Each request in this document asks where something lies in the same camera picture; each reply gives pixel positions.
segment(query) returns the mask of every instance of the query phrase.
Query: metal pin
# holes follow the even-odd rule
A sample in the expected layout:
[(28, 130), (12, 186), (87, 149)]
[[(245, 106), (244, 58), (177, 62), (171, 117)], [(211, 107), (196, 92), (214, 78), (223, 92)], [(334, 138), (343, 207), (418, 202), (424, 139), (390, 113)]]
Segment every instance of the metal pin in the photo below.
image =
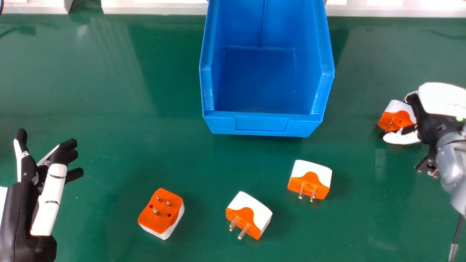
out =
[(311, 203), (314, 202), (314, 199), (315, 199), (315, 191), (316, 191), (316, 188), (314, 187), (314, 189), (312, 190)]
[(247, 231), (248, 228), (249, 228), (249, 224), (246, 224), (246, 226), (243, 228), (240, 235), (238, 236), (239, 240), (241, 240), (243, 238), (243, 236), (244, 236), (244, 234), (246, 234), (246, 231)]
[(232, 221), (232, 223), (230, 224), (230, 231), (233, 231), (233, 229), (235, 228), (236, 226), (236, 222), (238, 221), (238, 219), (235, 217)]
[(302, 199), (302, 193), (304, 192), (304, 187), (301, 185), (301, 190), (299, 191), (299, 199)]

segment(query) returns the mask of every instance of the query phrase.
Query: blue plastic bin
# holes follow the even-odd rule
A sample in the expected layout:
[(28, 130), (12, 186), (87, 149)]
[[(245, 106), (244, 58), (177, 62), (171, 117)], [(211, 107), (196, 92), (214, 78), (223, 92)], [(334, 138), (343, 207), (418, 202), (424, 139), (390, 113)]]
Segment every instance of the blue plastic bin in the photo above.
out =
[(335, 76), (323, 0), (210, 0), (200, 59), (212, 133), (308, 137)]

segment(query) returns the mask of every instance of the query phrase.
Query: green table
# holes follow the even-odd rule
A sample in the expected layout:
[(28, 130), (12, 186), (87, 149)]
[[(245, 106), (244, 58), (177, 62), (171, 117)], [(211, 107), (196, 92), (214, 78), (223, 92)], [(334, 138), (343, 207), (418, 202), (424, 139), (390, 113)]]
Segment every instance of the green table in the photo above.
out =
[[(79, 0), (69, 16), (0, 17), (0, 183), (15, 180), (17, 128), (36, 159), (79, 142), (72, 167), (85, 177), (64, 192), (57, 261), (446, 260), (457, 213), (438, 181), (413, 170), (427, 147), (386, 145), (376, 123), (424, 82), (466, 86), (466, 20), (330, 18), (336, 78), (306, 139), (210, 133), (204, 20), (103, 15)], [(286, 189), (296, 159), (333, 169), (326, 200)], [(137, 224), (159, 187), (186, 205), (167, 241)], [(225, 208), (240, 190), (274, 213), (260, 241), (228, 231)]]

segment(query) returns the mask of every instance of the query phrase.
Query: robotic arm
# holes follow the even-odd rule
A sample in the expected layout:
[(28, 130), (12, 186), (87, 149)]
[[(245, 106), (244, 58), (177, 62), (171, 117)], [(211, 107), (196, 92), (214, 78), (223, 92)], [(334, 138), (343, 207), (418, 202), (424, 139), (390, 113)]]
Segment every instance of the robotic arm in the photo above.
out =
[(45, 262), (56, 257), (51, 236), (64, 185), (83, 176), (68, 164), (77, 158), (77, 142), (57, 145), (35, 163), (26, 147), (27, 133), (19, 129), (14, 139), (18, 183), (0, 187), (0, 262)]
[(382, 138), (391, 144), (421, 142), (429, 145), (429, 154), (415, 167), (418, 173), (440, 178), (451, 194), (451, 205), (460, 213), (457, 232), (451, 246), (453, 260), (466, 215), (466, 90), (445, 83), (425, 83), (406, 96), (403, 102), (392, 100), (378, 126)]

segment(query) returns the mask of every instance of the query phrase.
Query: orange and white plug adapter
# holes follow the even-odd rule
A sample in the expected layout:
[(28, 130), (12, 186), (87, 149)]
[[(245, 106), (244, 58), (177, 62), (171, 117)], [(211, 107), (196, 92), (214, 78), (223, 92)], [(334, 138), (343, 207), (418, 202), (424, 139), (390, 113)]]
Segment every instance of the orange and white plug adapter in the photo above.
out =
[(185, 204), (181, 197), (159, 188), (142, 210), (137, 222), (145, 231), (166, 240), (184, 212)]
[(252, 196), (240, 191), (226, 208), (226, 218), (231, 222), (230, 231), (235, 227), (241, 229), (239, 240), (246, 233), (259, 240), (272, 219), (272, 211)]
[(299, 193), (299, 199), (303, 195), (314, 199), (325, 199), (330, 191), (332, 170), (326, 166), (318, 165), (304, 160), (296, 160), (291, 172), (288, 190)]

